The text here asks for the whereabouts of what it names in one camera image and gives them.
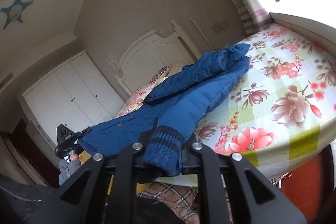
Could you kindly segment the gloved left hand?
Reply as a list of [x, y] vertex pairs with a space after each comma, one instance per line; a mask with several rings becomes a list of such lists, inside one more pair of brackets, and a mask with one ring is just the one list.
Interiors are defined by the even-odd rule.
[[78, 154], [73, 154], [70, 158], [70, 162], [62, 159], [59, 161], [59, 185], [63, 185], [79, 168], [81, 167], [81, 161]]

